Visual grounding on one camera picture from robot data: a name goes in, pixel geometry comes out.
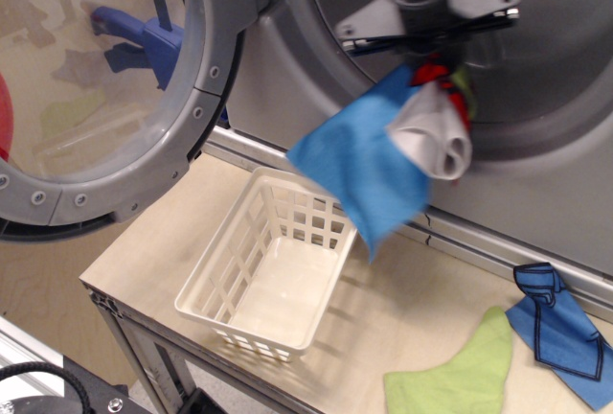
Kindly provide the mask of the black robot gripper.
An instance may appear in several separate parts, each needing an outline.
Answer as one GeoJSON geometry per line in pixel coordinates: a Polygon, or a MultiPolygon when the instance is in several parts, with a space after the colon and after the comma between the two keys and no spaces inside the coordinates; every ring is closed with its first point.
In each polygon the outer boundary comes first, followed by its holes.
{"type": "Polygon", "coordinates": [[[470,36],[513,25],[522,0],[373,0],[335,26],[351,56],[394,47],[425,55],[470,36]]]}

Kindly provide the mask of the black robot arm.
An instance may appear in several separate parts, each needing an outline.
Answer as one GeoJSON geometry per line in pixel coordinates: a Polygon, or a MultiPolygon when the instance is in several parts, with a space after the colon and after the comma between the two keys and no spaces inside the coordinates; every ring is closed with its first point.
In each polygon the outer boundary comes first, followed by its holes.
{"type": "Polygon", "coordinates": [[[340,21],[344,51],[363,56],[397,50],[409,58],[454,48],[472,35],[512,26],[521,0],[372,0],[340,21]]]}

